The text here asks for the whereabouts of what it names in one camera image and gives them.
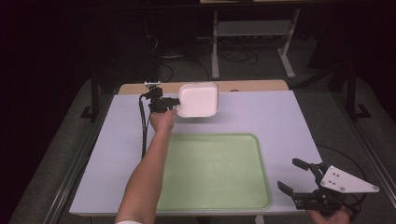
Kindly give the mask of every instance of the metal frame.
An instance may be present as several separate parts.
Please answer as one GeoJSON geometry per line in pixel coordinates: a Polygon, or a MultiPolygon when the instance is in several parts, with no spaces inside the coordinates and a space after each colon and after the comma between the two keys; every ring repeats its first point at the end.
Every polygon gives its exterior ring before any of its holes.
{"type": "Polygon", "coordinates": [[[59,187],[58,192],[56,193],[55,199],[43,223],[56,223],[57,220],[61,217],[67,200],[70,197],[70,194],[78,181],[80,171],[84,169],[84,164],[87,163],[91,149],[93,148],[93,145],[96,142],[96,138],[102,129],[102,125],[105,122],[107,110],[110,108],[112,99],[113,95],[105,95],[102,103],[102,108],[99,110],[95,121],[92,122],[91,127],[89,127],[89,130],[87,132],[87,135],[79,146],[78,152],[73,159],[72,164],[70,165],[66,177],[62,182],[62,185],[59,187]]]}
{"type": "Polygon", "coordinates": [[[236,35],[285,35],[286,42],[277,52],[288,78],[295,78],[287,53],[299,14],[300,9],[295,8],[291,20],[219,21],[218,12],[215,11],[213,19],[212,78],[215,80],[219,79],[218,36],[236,35]]]}
{"type": "MultiPolygon", "coordinates": [[[[335,94],[335,98],[337,99],[338,105],[340,107],[344,107],[345,100],[343,99],[340,93],[335,94]]],[[[375,149],[371,145],[370,141],[367,139],[366,134],[364,133],[363,129],[359,125],[359,122],[352,117],[346,110],[343,111],[344,116],[348,117],[351,125],[352,130],[357,135],[361,145],[363,147],[364,152],[366,153],[368,161],[371,163],[373,167],[373,171],[375,172],[376,176],[378,177],[379,182],[381,183],[384,191],[388,194],[390,202],[396,208],[396,183],[393,180],[392,176],[390,176],[389,172],[385,168],[382,161],[379,159],[378,155],[375,152],[375,149]]]]}

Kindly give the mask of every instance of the black cable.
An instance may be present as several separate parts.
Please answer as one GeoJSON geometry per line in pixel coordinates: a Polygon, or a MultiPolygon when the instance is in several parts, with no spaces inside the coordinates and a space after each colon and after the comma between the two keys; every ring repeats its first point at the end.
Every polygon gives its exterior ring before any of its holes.
{"type": "Polygon", "coordinates": [[[356,206],[356,205],[359,205],[359,206],[361,206],[361,204],[363,203],[363,201],[366,199],[366,196],[367,196],[367,193],[364,193],[362,196],[361,196],[361,198],[360,199],[358,199],[357,197],[356,197],[356,202],[355,203],[353,203],[351,206],[356,206]]]}
{"type": "Polygon", "coordinates": [[[142,98],[144,94],[141,94],[139,97],[139,108],[140,108],[140,117],[142,118],[142,130],[143,130],[143,142],[142,142],[142,159],[146,155],[146,144],[148,139],[148,125],[146,125],[146,114],[145,108],[143,107],[142,98]]]}
{"type": "Polygon", "coordinates": [[[167,60],[168,62],[165,62],[165,63],[173,63],[173,62],[179,62],[179,61],[186,61],[186,62],[191,62],[191,63],[197,63],[197,64],[200,65],[202,68],[204,68],[207,81],[210,81],[210,75],[209,75],[209,72],[207,71],[206,67],[205,67],[202,63],[198,62],[197,60],[189,59],[189,58],[166,59],[166,60],[167,60]]]}
{"type": "Polygon", "coordinates": [[[163,79],[163,77],[162,77],[162,73],[161,73],[161,71],[160,71],[160,79],[163,81],[163,82],[169,82],[171,79],[172,79],[172,77],[173,77],[173,75],[174,75],[174,70],[170,67],[170,66],[168,66],[168,65],[166,65],[166,64],[160,64],[160,66],[164,66],[164,67],[166,67],[167,69],[169,69],[170,71],[171,71],[171,76],[168,78],[168,79],[163,79]]]}
{"type": "MultiPolygon", "coordinates": [[[[196,53],[196,55],[200,56],[200,55],[205,55],[207,53],[212,53],[213,52],[213,48],[212,48],[212,46],[213,46],[213,38],[212,37],[209,37],[209,38],[210,38],[210,42],[207,45],[205,45],[205,46],[201,47],[200,49],[198,49],[198,52],[196,53]]],[[[223,42],[226,40],[226,38],[227,37],[218,38],[218,46],[221,46],[221,44],[223,44],[223,42]]]]}
{"type": "MultiPolygon", "coordinates": [[[[273,37],[273,39],[271,41],[269,41],[264,47],[262,47],[260,49],[260,51],[265,50],[270,44],[273,44],[274,42],[276,42],[279,39],[280,38],[273,37]]],[[[220,58],[225,60],[225,61],[231,62],[231,63],[242,63],[242,64],[255,64],[255,63],[257,63],[258,60],[259,60],[260,51],[258,53],[256,53],[254,50],[248,49],[243,44],[241,39],[237,39],[237,42],[238,42],[237,44],[241,47],[241,50],[238,50],[238,51],[246,54],[247,55],[246,58],[241,59],[241,58],[238,58],[238,57],[234,56],[232,52],[227,54],[227,53],[224,52],[224,50],[219,50],[218,51],[218,55],[220,56],[220,58]],[[253,62],[248,62],[248,60],[250,60],[253,57],[254,57],[254,61],[253,62]]]]}
{"type": "Polygon", "coordinates": [[[212,50],[212,45],[213,45],[213,38],[211,36],[205,36],[202,40],[198,39],[198,43],[197,45],[200,46],[200,48],[197,50],[198,54],[200,53],[207,53],[207,52],[211,52],[212,50]]]}
{"type": "Polygon", "coordinates": [[[354,161],[351,157],[349,157],[347,154],[345,154],[344,152],[341,152],[341,151],[339,151],[337,149],[334,149],[332,147],[327,147],[327,146],[324,146],[324,145],[321,145],[321,144],[316,144],[316,145],[318,147],[324,147],[324,148],[327,148],[327,149],[329,149],[331,151],[339,153],[340,155],[342,155],[342,156],[346,157],[347,159],[349,159],[350,161],[352,161],[356,165],[356,167],[361,171],[361,175],[363,176],[364,181],[367,181],[367,177],[366,177],[366,174],[364,173],[363,169],[361,169],[359,164],[356,161],[354,161]]]}
{"type": "Polygon", "coordinates": [[[354,195],[354,194],[351,194],[351,196],[356,200],[356,203],[353,203],[350,206],[354,207],[354,206],[358,205],[359,206],[358,213],[359,213],[361,211],[361,203],[360,203],[361,199],[356,197],[356,195],[354,195]]]}
{"type": "Polygon", "coordinates": [[[157,49],[158,44],[159,44],[158,39],[157,39],[157,37],[155,37],[155,35],[146,35],[146,37],[149,37],[149,38],[152,38],[155,40],[155,43],[154,43],[154,46],[152,47],[152,49],[148,50],[148,53],[151,56],[155,57],[155,50],[157,49]]]}

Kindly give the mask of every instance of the white square container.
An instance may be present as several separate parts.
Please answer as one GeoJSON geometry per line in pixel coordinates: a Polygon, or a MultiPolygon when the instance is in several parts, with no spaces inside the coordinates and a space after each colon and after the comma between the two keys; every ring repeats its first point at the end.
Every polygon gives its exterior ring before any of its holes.
{"type": "Polygon", "coordinates": [[[219,109],[219,87],[214,82],[185,84],[178,98],[177,114],[182,118],[211,117],[219,109]]]}

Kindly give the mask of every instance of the light green tray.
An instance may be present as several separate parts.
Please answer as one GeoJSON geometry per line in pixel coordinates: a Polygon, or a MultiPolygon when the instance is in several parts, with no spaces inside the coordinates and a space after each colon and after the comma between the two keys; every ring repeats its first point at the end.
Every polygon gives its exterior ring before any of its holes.
{"type": "Polygon", "coordinates": [[[172,136],[159,211],[263,209],[270,195],[253,134],[172,136]]]}

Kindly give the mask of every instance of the table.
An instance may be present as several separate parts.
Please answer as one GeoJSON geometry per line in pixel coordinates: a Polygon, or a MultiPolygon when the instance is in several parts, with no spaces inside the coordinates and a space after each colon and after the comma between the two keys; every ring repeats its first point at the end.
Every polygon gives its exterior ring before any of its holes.
{"type": "MultiPolygon", "coordinates": [[[[295,167],[291,160],[299,158],[318,163],[321,158],[293,92],[281,80],[217,83],[219,112],[204,119],[176,118],[174,133],[255,134],[261,145],[272,203],[260,210],[159,210],[157,215],[258,216],[298,212],[292,199],[277,188],[277,180],[289,184],[296,191],[313,191],[317,186],[312,174],[295,167]]],[[[176,92],[182,84],[162,84],[164,96],[177,97],[168,92],[176,92]]],[[[142,131],[137,102],[139,94],[146,92],[142,86],[125,85],[114,97],[70,213],[81,216],[116,215],[128,178],[140,162],[142,131]]],[[[148,139],[152,136],[153,131],[149,129],[148,139]]]]}

